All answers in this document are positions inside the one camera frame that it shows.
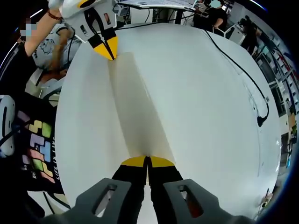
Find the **red bracelet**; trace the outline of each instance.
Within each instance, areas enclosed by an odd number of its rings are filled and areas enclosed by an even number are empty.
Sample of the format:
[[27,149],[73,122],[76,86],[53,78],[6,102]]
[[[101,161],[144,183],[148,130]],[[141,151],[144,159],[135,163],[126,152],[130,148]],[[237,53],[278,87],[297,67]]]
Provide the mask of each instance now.
[[51,14],[49,9],[47,11],[47,14],[49,15],[49,17],[51,17],[54,20],[62,20],[62,17],[57,17],[57,16]]

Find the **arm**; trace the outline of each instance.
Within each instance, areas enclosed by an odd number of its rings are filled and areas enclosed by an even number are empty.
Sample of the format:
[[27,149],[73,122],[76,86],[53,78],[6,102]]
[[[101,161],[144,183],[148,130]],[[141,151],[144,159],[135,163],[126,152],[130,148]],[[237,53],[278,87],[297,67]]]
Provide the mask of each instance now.
[[214,24],[214,28],[218,28],[223,23],[223,19],[218,18],[216,23]]
[[[61,17],[59,10],[50,10],[50,13],[56,17]],[[32,30],[31,37],[25,42],[25,51],[27,56],[31,56],[38,45],[46,38],[59,20],[52,19],[47,13],[40,19],[36,30]]]
[[71,32],[69,29],[62,29],[58,32],[59,44],[55,45],[52,52],[52,70],[60,69],[60,57],[63,54],[64,46],[67,44],[68,39],[71,37]]

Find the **white t-shirt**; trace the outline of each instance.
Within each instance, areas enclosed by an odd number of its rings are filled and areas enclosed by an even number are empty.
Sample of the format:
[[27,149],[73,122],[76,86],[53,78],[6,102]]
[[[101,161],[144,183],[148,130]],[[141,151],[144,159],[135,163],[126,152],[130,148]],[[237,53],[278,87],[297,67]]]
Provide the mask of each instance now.
[[[52,52],[56,44],[59,44],[59,35],[58,32],[61,29],[65,29],[66,26],[64,24],[56,24],[51,32],[47,35],[47,37],[40,43],[40,45],[36,48],[35,52],[32,54],[33,60],[36,63],[36,66],[44,69],[49,70],[50,62],[52,60]],[[69,46],[71,43],[73,33],[71,34],[70,39],[67,41],[67,44],[64,47],[63,54],[60,56],[60,68],[66,68],[67,65],[67,55],[69,52]],[[69,61],[74,58],[81,41],[74,37],[71,50],[70,50],[70,58]]]

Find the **white robotic arm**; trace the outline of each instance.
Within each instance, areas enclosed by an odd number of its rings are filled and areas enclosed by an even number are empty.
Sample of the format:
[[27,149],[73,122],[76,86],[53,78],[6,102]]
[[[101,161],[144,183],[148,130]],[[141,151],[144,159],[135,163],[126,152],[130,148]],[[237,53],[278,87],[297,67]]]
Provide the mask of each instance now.
[[81,40],[88,41],[97,53],[109,60],[116,58],[116,14],[111,0],[49,0],[49,8],[57,7],[63,22]]

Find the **desk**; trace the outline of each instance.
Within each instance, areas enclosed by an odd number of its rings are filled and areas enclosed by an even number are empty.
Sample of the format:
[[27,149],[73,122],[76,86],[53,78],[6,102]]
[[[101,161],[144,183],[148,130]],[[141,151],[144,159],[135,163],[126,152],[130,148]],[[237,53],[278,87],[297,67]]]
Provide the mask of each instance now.
[[[134,55],[182,177],[215,194],[231,214],[253,217],[267,189],[274,188],[280,161],[278,112],[258,65],[239,45],[210,34],[269,98],[270,113],[261,128],[256,122],[257,110],[266,114],[261,96],[202,30],[160,23],[116,33],[118,55]],[[108,60],[89,44],[80,46],[65,78],[55,141],[70,206],[129,157]],[[151,205],[148,189],[145,197],[140,223],[154,223],[153,209],[144,216],[144,205]]]

